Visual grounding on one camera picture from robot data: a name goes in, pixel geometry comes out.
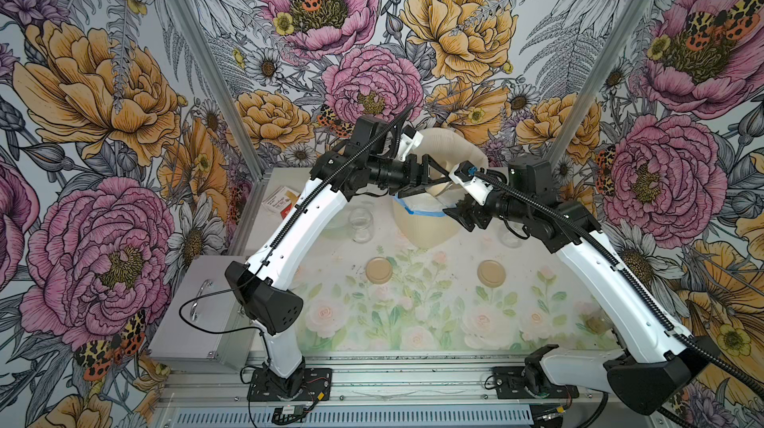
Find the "glass jar with tea leaves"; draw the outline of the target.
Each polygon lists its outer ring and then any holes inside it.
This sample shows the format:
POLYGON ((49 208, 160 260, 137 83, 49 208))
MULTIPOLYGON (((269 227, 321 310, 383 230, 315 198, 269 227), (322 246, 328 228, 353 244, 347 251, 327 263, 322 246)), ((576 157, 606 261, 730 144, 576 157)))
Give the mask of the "glass jar with tea leaves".
POLYGON ((501 231, 501 233, 499 233, 499 242, 510 249, 517 249, 521 247, 527 238, 528 236, 524 232, 518 233, 512 228, 505 228, 501 231))

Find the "beige jar lid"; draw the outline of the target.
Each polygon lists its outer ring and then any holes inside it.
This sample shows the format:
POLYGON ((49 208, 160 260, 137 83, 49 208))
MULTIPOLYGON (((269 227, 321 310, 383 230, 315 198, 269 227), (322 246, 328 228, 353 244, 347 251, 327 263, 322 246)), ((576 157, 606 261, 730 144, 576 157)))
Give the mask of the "beige jar lid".
POLYGON ((374 285, 384 285, 392 279, 394 269, 392 263, 388 259, 376 257, 367 262, 364 274, 370 283, 374 285))
POLYGON ((429 187, 427 189, 427 193, 429 195, 432 195, 433 197, 437 197, 439 195, 442 195, 446 191, 449 191, 454 187, 455 183, 453 181, 447 181, 446 183, 438 183, 437 185, 433 185, 433 187, 429 187))
POLYGON ((507 280, 507 270, 495 260, 484 260, 477 265, 477 278, 487 288, 499 288, 507 280))

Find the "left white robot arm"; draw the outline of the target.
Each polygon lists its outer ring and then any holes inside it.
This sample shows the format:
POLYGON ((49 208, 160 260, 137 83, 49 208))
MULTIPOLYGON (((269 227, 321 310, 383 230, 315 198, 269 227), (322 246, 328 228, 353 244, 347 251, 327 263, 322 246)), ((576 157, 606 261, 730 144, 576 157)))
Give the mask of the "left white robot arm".
POLYGON ((249 319, 249 329, 263 340, 267 360, 255 368, 253 378, 269 394, 291 400, 306 384, 306 361, 294 328, 304 300, 290 286, 326 225, 368 185, 388 195, 415 195, 435 185, 430 169, 445 173, 439 163, 413 155, 423 136, 408 123, 412 111, 406 107, 390 122, 361 117, 348 139, 318 158, 276 232, 246 262, 226 268, 228 293, 249 319))

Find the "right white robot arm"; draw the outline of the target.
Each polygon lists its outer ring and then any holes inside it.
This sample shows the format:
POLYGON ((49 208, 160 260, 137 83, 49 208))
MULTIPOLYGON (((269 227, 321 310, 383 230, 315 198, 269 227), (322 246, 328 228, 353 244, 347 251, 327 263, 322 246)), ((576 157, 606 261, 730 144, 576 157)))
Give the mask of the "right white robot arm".
POLYGON ((658 303, 581 202, 560 200, 548 161, 523 157, 505 177, 464 161, 450 178, 468 194, 451 211, 453 219, 469 231, 495 219, 521 224, 584 283, 613 324, 618 350, 586 356, 543 348, 530 359, 533 382, 612 393, 642 415, 662 410, 708 366, 762 395, 762 383, 722 360, 712 338, 694 336, 658 303))

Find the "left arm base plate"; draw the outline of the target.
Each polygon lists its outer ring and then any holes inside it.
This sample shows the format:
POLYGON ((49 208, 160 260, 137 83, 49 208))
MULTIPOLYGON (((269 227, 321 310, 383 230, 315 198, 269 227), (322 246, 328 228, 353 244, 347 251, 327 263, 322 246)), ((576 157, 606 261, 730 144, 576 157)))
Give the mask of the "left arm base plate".
POLYGON ((298 368, 288 378, 278 377, 270 368, 256 368, 249 382, 250 402, 326 401, 330 398, 331 368, 298 368))

